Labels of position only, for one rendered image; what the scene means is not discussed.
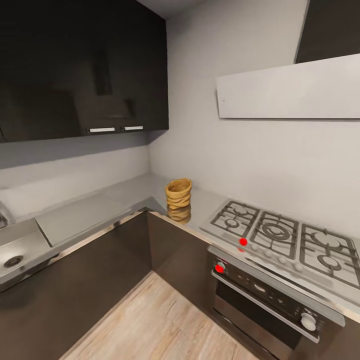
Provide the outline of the popcorn bag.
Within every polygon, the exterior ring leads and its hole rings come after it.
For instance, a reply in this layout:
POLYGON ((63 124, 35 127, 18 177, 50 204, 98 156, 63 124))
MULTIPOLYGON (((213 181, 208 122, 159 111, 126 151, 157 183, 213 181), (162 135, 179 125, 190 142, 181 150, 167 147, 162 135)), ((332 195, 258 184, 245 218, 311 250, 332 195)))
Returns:
POLYGON ((184 208, 190 204, 192 185, 189 179, 174 179, 165 187, 166 202, 170 209, 184 208))

